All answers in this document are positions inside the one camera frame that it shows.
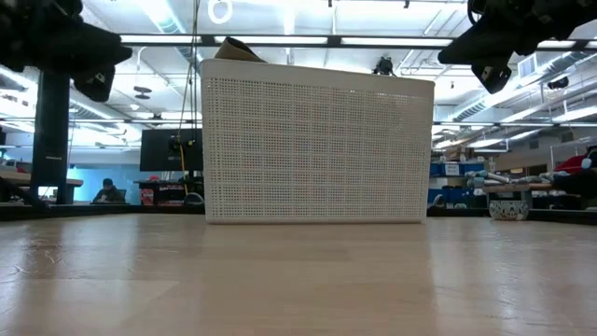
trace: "black monitor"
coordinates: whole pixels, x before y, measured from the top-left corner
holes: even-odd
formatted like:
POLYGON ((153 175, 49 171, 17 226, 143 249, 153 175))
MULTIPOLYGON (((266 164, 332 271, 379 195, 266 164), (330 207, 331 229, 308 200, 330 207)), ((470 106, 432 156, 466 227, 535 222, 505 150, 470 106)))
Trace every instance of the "black monitor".
POLYGON ((185 170, 203 170, 203 142, 201 129, 145 130, 141 138, 142 172, 181 172, 182 156, 185 156, 185 170))

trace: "black column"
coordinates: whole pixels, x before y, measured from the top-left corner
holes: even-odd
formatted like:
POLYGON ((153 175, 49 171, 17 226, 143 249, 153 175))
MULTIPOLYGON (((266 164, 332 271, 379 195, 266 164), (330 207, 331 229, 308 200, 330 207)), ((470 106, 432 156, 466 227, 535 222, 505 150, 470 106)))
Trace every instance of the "black column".
POLYGON ((66 204, 70 78, 43 72, 38 86, 30 192, 37 197, 39 187, 58 187, 56 204, 66 204))

